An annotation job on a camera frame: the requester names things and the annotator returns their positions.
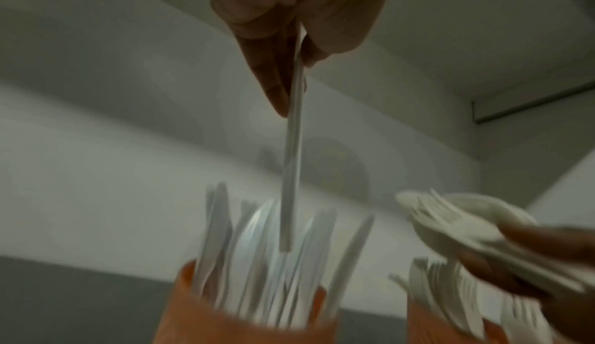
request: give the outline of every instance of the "hand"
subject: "hand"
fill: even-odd
[[[595,231],[537,226],[500,226],[512,242],[547,257],[595,268]],[[556,299],[475,254],[462,254],[471,274],[500,289],[539,298],[542,312],[560,333],[580,343],[595,343],[595,292]]]
[[[360,45],[386,0],[211,0],[275,110],[286,117],[299,24],[299,50],[312,67]]]

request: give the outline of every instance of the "ceiling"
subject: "ceiling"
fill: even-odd
[[[208,0],[163,1],[227,31]],[[475,100],[595,55],[589,6],[595,1],[388,0],[370,37]]]

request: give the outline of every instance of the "dark edge trim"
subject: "dark edge trim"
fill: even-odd
[[[475,106],[472,105],[472,108],[474,110],[473,111],[473,121],[476,124],[481,125],[483,123],[488,123],[488,122],[491,122],[491,121],[498,120],[500,118],[508,117],[509,115],[512,115],[512,114],[517,114],[517,113],[524,112],[526,110],[530,110],[530,109],[533,109],[533,108],[536,108],[536,107],[540,107],[540,106],[543,106],[543,105],[551,104],[552,102],[556,102],[556,101],[559,101],[559,100],[567,99],[567,98],[569,98],[571,96],[574,96],[574,95],[578,95],[578,94],[582,94],[582,93],[587,93],[587,92],[589,92],[590,90],[593,90],[593,89],[595,89],[595,81],[588,82],[588,83],[583,84],[583,85],[578,86],[578,87],[573,87],[573,88],[570,88],[570,89],[567,89],[567,90],[563,90],[563,91],[561,91],[559,93],[549,95],[549,96],[544,97],[542,99],[538,99],[538,100],[535,100],[535,101],[526,102],[524,104],[521,104],[521,105],[518,105],[518,106],[515,106],[515,107],[511,107],[509,109],[502,110],[501,112],[494,113],[492,115],[488,115],[486,117],[479,118],[479,119],[477,119],[475,117],[475,110],[474,110]]]

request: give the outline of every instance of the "gray surface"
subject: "gray surface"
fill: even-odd
[[[2,344],[150,343],[171,284],[0,257]],[[402,319],[343,311],[338,344],[405,343]]]

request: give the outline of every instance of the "utensil handle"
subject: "utensil handle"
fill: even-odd
[[[304,93],[304,65],[296,57],[289,96],[287,138],[281,186],[281,225],[279,251],[288,253],[293,248],[293,232],[298,200],[299,171],[302,159],[302,96]]]

